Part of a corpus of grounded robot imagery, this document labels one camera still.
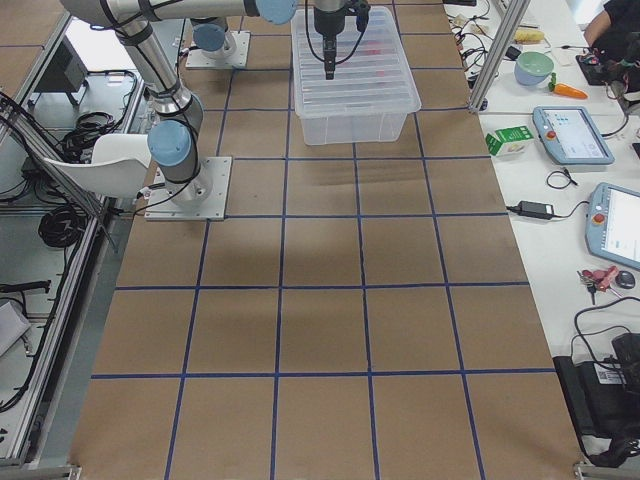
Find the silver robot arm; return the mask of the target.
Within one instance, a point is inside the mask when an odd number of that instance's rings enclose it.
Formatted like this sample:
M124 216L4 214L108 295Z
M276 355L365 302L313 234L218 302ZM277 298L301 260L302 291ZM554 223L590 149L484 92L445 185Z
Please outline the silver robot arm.
M237 49L224 17L191 19L192 42L207 58L222 60L231 57Z
M260 17L272 24L291 21L295 1L66 1L64 8L97 29L111 30L142 75L160 122L147 143L165 179L171 201L198 206L212 192L197 142L203 106L181 81L157 40L153 23L188 19L204 28L204 49L223 49L228 39L226 20L234 16Z

